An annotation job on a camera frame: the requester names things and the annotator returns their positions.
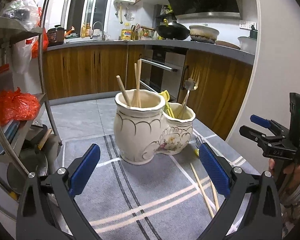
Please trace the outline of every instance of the white pot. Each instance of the white pot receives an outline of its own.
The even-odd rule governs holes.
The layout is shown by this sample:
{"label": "white pot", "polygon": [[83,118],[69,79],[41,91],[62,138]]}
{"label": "white pot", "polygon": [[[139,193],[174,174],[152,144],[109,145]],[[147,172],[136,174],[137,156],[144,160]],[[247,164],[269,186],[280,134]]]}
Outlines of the white pot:
{"label": "white pot", "polygon": [[[127,90],[130,99],[134,90]],[[121,157],[132,164],[145,164],[152,160],[159,147],[159,138],[167,124],[162,108],[163,96],[140,90],[143,108],[125,104],[122,93],[115,96],[117,112],[114,119],[114,136]]]}
{"label": "white pot", "polygon": [[190,37],[194,41],[215,43],[219,31],[203,25],[190,25]]}
{"label": "white pot", "polygon": [[239,37],[238,40],[240,41],[240,49],[242,51],[248,52],[253,55],[256,54],[257,40],[249,37]]}
{"label": "white pot", "polygon": [[[181,110],[181,104],[169,103],[174,115],[177,115]],[[186,106],[183,114],[184,120],[170,117],[166,112],[163,112],[166,118],[168,127],[160,136],[160,146],[157,150],[160,153],[173,155],[181,152],[190,141],[193,131],[193,120],[195,119],[194,111]]]}

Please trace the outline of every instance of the checkered tablecloth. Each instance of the checkered tablecloth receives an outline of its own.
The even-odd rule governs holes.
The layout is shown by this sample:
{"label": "checkered tablecloth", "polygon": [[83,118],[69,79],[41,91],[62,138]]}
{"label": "checkered tablecloth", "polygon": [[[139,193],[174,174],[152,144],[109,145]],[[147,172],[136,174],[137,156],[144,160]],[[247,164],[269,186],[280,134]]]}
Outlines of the checkered tablecloth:
{"label": "checkered tablecloth", "polygon": [[[207,172],[194,153],[195,136],[201,136],[232,166],[258,174],[226,142],[197,120],[192,140],[181,153],[173,156],[157,154],[144,165],[123,161],[114,135],[66,143],[66,167],[82,156],[91,143],[100,146],[101,159],[83,193],[75,200],[102,239],[198,238],[210,223],[211,216],[190,163],[194,165],[213,209],[215,205]],[[230,231],[239,225],[248,199],[247,195]],[[218,195],[218,200],[221,205],[224,197]]]}

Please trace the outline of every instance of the red plastic bag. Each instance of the red plastic bag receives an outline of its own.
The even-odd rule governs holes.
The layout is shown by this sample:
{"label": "red plastic bag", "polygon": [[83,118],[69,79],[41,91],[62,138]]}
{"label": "red plastic bag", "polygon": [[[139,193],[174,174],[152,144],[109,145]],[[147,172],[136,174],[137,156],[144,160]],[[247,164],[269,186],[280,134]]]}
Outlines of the red plastic bag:
{"label": "red plastic bag", "polygon": [[10,120],[33,120],[40,110],[38,99],[29,93],[17,91],[0,92],[0,125],[7,124]]}
{"label": "red plastic bag", "polygon": [[[42,8],[39,7],[38,8],[38,15],[41,18],[41,14],[42,14]],[[47,32],[46,29],[43,28],[42,31],[43,34],[43,51],[46,51],[49,45],[49,40],[48,40],[48,36],[47,36]],[[37,58],[38,57],[38,49],[39,49],[39,41],[36,41],[32,47],[32,53],[31,53],[31,58]]]}

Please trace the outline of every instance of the wall outlet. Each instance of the wall outlet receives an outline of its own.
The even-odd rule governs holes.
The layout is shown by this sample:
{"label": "wall outlet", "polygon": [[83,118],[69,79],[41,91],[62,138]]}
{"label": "wall outlet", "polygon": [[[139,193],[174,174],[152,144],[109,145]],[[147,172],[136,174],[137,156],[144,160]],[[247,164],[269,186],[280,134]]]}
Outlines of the wall outlet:
{"label": "wall outlet", "polygon": [[240,29],[251,30],[251,25],[254,25],[254,28],[257,30],[257,23],[256,22],[245,21],[245,20],[240,20],[239,21],[239,28]]}

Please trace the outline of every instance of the yellow can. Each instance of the yellow can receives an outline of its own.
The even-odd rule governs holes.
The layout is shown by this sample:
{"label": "yellow can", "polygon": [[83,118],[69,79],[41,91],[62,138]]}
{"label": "yellow can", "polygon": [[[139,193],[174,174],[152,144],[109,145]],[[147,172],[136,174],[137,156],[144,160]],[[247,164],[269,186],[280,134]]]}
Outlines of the yellow can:
{"label": "yellow can", "polygon": [[122,40],[131,40],[131,30],[122,29],[121,30],[121,39]]}

